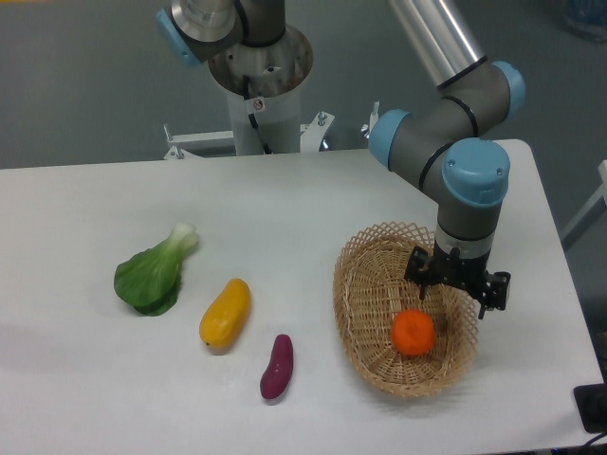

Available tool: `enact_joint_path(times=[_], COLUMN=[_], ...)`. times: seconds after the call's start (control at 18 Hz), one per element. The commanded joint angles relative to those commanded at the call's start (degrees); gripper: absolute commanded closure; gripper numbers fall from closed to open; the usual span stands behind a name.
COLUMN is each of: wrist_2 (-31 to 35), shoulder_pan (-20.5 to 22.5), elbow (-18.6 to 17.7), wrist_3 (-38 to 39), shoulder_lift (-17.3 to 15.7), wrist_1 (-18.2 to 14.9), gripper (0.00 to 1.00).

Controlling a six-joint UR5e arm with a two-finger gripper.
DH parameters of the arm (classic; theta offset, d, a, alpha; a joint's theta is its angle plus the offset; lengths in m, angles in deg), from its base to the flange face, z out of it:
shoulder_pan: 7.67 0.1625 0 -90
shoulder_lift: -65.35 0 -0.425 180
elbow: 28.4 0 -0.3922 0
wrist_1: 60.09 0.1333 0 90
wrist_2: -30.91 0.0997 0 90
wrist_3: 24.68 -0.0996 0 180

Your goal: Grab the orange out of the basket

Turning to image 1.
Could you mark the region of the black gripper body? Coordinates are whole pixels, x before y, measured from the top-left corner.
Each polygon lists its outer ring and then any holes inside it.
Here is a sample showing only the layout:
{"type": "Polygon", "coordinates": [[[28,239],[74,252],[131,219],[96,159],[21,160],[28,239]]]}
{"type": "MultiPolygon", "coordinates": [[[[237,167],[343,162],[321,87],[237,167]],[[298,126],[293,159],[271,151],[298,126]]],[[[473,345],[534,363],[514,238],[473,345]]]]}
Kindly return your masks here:
{"type": "Polygon", "coordinates": [[[455,252],[446,252],[439,245],[435,245],[421,285],[426,287],[445,284],[465,290],[470,295],[481,295],[489,290],[488,258],[489,252],[475,258],[461,258],[457,248],[455,252]]]}

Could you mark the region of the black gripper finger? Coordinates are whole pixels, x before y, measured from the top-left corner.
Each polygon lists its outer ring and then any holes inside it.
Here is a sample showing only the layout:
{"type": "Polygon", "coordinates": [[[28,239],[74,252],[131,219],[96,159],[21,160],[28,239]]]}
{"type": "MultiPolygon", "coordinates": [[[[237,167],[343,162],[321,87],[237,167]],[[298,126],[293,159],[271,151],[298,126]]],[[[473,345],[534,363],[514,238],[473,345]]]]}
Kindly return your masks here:
{"type": "Polygon", "coordinates": [[[425,299],[427,288],[431,284],[431,262],[432,257],[428,251],[421,246],[415,246],[407,263],[404,278],[418,286],[420,300],[425,299]]]}
{"type": "Polygon", "coordinates": [[[480,297],[478,319],[483,319],[487,311],[505,311],[509,297],[511,274],[500,271],[487,275],[480,297]]]}

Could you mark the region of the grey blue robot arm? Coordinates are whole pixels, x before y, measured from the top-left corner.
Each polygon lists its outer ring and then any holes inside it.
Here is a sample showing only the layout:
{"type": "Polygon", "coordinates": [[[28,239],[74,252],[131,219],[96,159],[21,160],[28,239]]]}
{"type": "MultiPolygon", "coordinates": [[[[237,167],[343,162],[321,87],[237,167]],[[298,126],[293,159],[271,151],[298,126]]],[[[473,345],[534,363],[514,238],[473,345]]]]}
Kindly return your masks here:
{"type": "MultiPolygon", "coordinates": [[[[525,83],[490,62],[450,1],[394,1],[395,12],[440,99],[426,115],[374,114],[368,147],[389,171],[438,206],[432,250],[418,247],[405,272],[421,288],[466,291],[482,311],[506,307],[510,276],[490,272],[510,160],[485,133],[524,104],[525,83]]],[[[285,20],[281,1],[174,1],[156,23],[177,58],[207,64],[230,98],[239,155],[297,153],[304,130],[288,98],[308,78],[313,52],[285,20]]]]}

